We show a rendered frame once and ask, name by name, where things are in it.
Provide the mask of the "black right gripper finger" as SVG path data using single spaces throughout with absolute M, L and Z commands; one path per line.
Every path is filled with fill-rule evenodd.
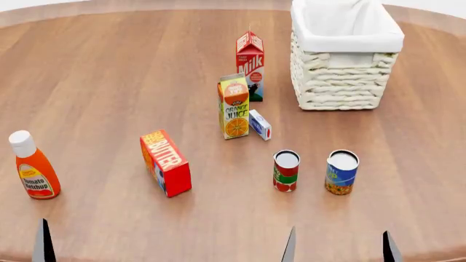
M 294 262 L 296 252 L 296 227 L 291 228 L 281 262 Z
M 382 248 L 384 262 L 403 262 L 403 257 L 389 231 L 382 235 Z

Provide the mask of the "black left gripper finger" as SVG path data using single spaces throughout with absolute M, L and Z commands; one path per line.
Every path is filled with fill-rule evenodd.
M 32 262 L 57 262 L 48 222 L 44 218 L 39 220 L 33 247 Z

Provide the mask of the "orange tomato ketchup bottle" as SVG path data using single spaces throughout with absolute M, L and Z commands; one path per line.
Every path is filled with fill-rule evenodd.
M 60 182 L 49 159 L 37 148 L 27 130 L 18 130 L 9 136 L 16 155 L 17 172 L 30 198 L 52 199 L 61 192 Z

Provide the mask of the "red tomato sauce can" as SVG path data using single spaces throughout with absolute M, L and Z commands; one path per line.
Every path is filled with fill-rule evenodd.
M 280 150 L 273 156 L 273 185 L 281 192 L 295 191 L 299 176 L 300 156 L 292 150 Z

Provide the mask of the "white woven basket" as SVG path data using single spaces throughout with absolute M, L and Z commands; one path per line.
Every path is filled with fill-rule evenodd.
M 291 34 L 291 82 L 298 105 L 305 111 L 374 109 L 387 86 L 397 53 L 349 55 L 305 52 L 299 37 Z

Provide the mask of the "white cloth basket liner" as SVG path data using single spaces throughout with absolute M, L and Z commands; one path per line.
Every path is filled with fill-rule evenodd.
M 293 32 L 304 52 L 330 55 L 332 68 L 369 67 L 398 54 L 404 34 L 379 0 L 293 0 Z

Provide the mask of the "blue soup can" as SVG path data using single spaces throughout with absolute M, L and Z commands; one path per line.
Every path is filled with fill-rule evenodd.
M 349 150 L 335 150 L 327 158 L 325 188 L 335 195 L 350 194 L 360 164 L 356 154 Z

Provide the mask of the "small blue white box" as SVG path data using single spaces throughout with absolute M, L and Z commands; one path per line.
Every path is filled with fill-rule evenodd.
M 272 126 L 258 111 L 249 111 L 249 125 L 264 139 L 264 141 L 271 139 Z

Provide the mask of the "red butter box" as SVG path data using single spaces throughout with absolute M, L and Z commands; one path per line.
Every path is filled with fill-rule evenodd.
M 192 188 L 189 162 L 165 130 L 141 136 L 140 144 L 146 166 L 165 196 L 178 196 Z

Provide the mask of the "orange juice carton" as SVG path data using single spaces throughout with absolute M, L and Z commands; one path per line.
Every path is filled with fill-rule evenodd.
M 224 76 L 217 83 L 218 117 L 224 139 L 249 133 L 249 91 L 245 74 Z

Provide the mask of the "red milk carton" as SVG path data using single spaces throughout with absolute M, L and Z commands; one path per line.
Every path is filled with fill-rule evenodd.
M 236 40 L 237 73 L 245 74 L 250 102 L 264 99 L 264 43 L 248 30 Z

